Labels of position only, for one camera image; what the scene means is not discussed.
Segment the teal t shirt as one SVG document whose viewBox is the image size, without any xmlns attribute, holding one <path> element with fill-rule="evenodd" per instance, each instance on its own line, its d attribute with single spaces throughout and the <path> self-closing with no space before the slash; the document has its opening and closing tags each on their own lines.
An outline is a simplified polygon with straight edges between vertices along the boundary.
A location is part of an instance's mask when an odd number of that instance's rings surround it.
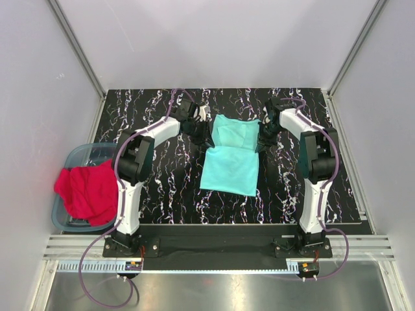
<svg viewBox="0 0 415 311">
<path fill-rule="evenodd" d="M 217 115 L 213 122 L 215 146 L 206 150 L 200 188 L 256 196 L 259 175 L 257 136 L 259 120 L 240 121 Z"/>
</svg>

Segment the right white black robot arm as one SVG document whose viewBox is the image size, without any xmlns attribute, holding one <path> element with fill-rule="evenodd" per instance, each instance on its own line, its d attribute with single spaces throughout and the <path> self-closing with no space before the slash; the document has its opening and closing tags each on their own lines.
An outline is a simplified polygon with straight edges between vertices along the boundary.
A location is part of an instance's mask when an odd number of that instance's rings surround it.
<svg viewBox="0 0 415 311">
<path fill-rule="evenodd" d="M 265 119 L 259 125 L 257 152 L 277 143 L 278 134 L 289 132 L 299 141 L 298 165 L 305 182 L 303 209 L 294 238 L 294 249 L 308 257 L 324 246 L 324 220 L 328 192 L 340 168 L 338 134 L 308 119 L 291 106 L 265 109 Z"/>
</svg>

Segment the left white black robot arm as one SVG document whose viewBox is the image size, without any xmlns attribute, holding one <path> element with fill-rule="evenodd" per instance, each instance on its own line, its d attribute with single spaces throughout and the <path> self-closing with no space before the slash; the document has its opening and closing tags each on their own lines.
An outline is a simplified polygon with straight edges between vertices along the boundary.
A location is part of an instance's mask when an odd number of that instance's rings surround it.
<svg viewBox="0 0 415 311">
<path fill-rule="evenodd" d="M 178 121 L 173 117 L 139 130 L 122 132 L 112 167 L 117 180 L 117 216 L 111 240 L 127 257 L 134 256 L 140 248 L 139 214 L 143 184 L 152 171 L 154 150 L 161 143 L 179 134 L 187 135 L 198 146 L 213 147 L 209 122 L 187 118 Z"/>
</svg>

